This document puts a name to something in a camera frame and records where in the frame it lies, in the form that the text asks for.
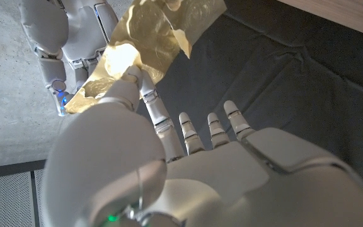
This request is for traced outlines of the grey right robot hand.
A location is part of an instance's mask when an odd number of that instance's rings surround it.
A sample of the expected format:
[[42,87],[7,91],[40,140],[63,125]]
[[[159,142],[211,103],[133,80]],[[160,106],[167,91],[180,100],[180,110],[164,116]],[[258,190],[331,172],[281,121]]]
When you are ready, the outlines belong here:
[[106,0],[22,0],[21,26],[37,56],[44,86],[54,100],[59,116],[74,96],[67,90],[69,63],[75,90],[89,78],[118,23]]

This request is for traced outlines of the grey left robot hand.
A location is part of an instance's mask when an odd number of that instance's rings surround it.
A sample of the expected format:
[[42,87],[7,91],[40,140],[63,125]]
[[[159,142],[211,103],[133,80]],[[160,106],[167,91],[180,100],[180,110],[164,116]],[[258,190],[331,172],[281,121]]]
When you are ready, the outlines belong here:
[[46,226],[363,226],[363,180],[321,147],[252,129],[232,101],[231,141],[212,149],[188,115],[174,125],[148,73],[130,66],[59,136],[45,166]]

